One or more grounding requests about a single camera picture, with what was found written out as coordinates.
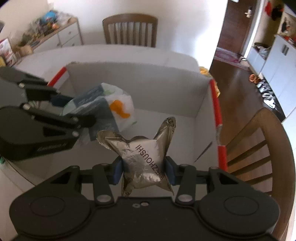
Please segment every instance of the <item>white cabinet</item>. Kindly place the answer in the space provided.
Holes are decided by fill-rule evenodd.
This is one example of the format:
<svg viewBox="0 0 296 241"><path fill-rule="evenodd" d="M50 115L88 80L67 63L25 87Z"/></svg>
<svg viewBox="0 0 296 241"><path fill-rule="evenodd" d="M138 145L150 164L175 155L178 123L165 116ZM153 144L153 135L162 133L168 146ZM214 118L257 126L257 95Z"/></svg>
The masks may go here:
<svg viewBox="0 0 296 241"><path fill-rule="evenodd" d="M254 47L251 47L247 57L247 60L251 66L254 66L257 55L258 55L258 52L256 51L256 49Z"/></svg>
<svg viewBox="0 0 296 241"><path fill-rule="evenodd" d="M71 38L68 42L66 42L62 47L71 47L79 45L81 45L80 36L76 35L74 38Z"/></svg>
<svg viewBox="0 0 296 241"><path fill-rule="evenodd" d="M276 36L262 69L281 108L288 117L296 107L296 49L281 36Z"/></svg>
<svg viewBox="0 0 296 241"><path fill-rule="evenodd" d="M290 78L288 79L288 83L284 86L284 89L280 96L278 97L279 103L285 116L289 116L293 109L296 107L296 67L295 67L295 60L294 60L294 71L292 72Z"/></svg>
<svg viewBox="0 0 296 241"><path fill-rule="evenodd" d="M283 121L292 149L296 148L296 109Z"/></svg>
<svg viewBox="0 0 296 241"><path fill-rule="evenodd" d="M44 43L42 43L40 46L34 49L34 53L40 53L43 51L47 51L50 49L60 48L60 42L57 35L52 36L48 40L46 40Z"/></svg>
<svg viewBox="0 0 296 241"><path fill-rule="evenodd" d="M64 45L71 38L73 38L74 36L76 36L78 34L79 34L79 31L78 31L77 23L74 23L74 24L70 25L69 27L63 29L62 31L60 31L58 33L61 45Z"/></svg>
<svg viewBox="0 0 296 241"><path fill-rule="evenodd" d="M295 77L296 70L296 50L292 46L286 45L285 52L281 55L281 62L278 64L277 70L269 82L270 87L278 99L291 78Z"/></svg>
<svg viewBox="0 0 296 241"><path fill-rule="evenodd" d="M51 36L45 42L41 43L38 47L33 49L33 53L40 53L43 51L81 45L81 37L78 29L77 22L69 24L69 26L61 29L56 34Z"/></svg>
<svg viewBox="0 0 296 241"><path fill-rule="evenodd" d="M276 36L276 39L272 45L267 60L262 69L262 74L269 83L276 73L279 64L282 62L282 59L284 57L283 50L285 46L287 46L286 40L284 40L279 35Z"/></svg>
<svg viewBox="0 0 296 241"><path fill-rule="evenodd" d="M255 70L256 74L259 74L265 63L265 59L259 55L259 52L254 47L251 47L247 60Z"/></svg>

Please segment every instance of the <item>wooden door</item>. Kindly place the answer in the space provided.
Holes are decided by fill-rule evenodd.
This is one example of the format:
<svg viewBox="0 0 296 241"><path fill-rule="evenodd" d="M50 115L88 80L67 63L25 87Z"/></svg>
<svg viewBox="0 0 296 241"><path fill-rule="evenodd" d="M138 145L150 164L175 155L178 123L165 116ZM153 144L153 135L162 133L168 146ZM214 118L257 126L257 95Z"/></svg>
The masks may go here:
<svg viewBox="0 0 296 241"><path fill-rule="evenodd" d="M256 2L257 0L239 0L236 3L228 0L218 47L241 53L249 33ZM250 18L245 14L248 9L252 11Z"/></svg>

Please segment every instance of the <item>plastic bag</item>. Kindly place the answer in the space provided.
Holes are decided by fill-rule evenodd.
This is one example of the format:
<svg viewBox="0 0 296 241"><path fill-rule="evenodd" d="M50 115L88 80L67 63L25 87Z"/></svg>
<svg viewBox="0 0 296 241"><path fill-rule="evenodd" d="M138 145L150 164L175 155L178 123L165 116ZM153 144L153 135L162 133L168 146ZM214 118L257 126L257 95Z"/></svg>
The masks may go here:
<svg viewBox="0 0 296 241"><path fill-rule="evenodd" d="M62 111L62 115L68 113L96 117L96 123L82 131L79 138L81 144L96 140L98 131L121 132L135 123L131 96L119 87L106 83L73 98Z"/></svg>
<svg viewBox="0 0 296 241"><path fill-rule="evenodd" d="M271 47L268 48L262 48L259 50L259 54L264 58L267 59L269 52L270 52Z"/></svg>

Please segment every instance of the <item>red tape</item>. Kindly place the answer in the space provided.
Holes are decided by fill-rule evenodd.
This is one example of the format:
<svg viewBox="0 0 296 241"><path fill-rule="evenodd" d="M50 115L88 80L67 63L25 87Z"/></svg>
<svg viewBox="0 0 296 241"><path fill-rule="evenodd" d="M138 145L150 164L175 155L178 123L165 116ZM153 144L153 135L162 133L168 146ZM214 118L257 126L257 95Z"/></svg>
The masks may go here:
<svg viewBox="0 0 296 241"><path fill-rule="evenodd" d="M66 71L66 67L62 67L61 70L52 78L51 81L48 82L47 85L53 87Z"/></svg>
<svg viewBox="0 0 296 241"><path fill-rule="evenodd" d="M210 80L211 92L212 92L212 100L213 100L213 107L214 107L214 115L215 115L215 124L216 124L216 132L220 131L222 126L222 115L221 115L221 108L220 103L216 94L215 88L215 80ZM226 171L227 168L227 153L226 153L226 146L218 146L218 160L219 160L219 168Z"/></svg>

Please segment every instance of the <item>rug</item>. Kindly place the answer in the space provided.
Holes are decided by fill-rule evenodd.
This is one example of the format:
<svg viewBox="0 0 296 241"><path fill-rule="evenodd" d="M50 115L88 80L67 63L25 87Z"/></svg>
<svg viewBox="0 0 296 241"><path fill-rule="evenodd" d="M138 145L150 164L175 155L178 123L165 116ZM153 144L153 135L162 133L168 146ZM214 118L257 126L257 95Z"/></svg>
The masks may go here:
<svg viewBox="0 0 296 241"><path fill-rule="evenodd" d="M249 67L245 66L248 65L247 61L240 61L239 59L239 55L236 53L233 53L231 51L228 51L226 49L223 48L219 48L217 47L215 55L214 55L214 59L227 63L227 64L231 64L233 66L248 70Z"/></svg>

